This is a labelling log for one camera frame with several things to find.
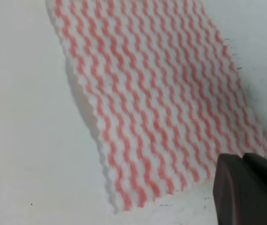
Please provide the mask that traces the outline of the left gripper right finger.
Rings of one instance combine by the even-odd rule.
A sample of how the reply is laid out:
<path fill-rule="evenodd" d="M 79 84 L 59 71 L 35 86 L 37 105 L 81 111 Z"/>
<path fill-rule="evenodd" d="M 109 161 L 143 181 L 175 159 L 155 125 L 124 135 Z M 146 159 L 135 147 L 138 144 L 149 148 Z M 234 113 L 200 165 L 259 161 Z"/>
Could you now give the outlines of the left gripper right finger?
<path fill-rule="evenodd" d="M 267 184 L 267 159 L 254 153 L 246 153 L 243 160 Z"/>

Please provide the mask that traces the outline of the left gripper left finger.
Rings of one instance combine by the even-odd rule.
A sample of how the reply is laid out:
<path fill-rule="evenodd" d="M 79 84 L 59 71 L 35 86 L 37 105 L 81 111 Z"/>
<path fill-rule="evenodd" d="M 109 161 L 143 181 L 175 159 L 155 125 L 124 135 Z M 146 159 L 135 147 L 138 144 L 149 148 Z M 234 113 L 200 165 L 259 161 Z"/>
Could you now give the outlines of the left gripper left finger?
<path fill-rule="evenodd" d="M 220 154 L 213 186 L 220 225 L 267 225 L 267 184 L 243 157 Z"/>

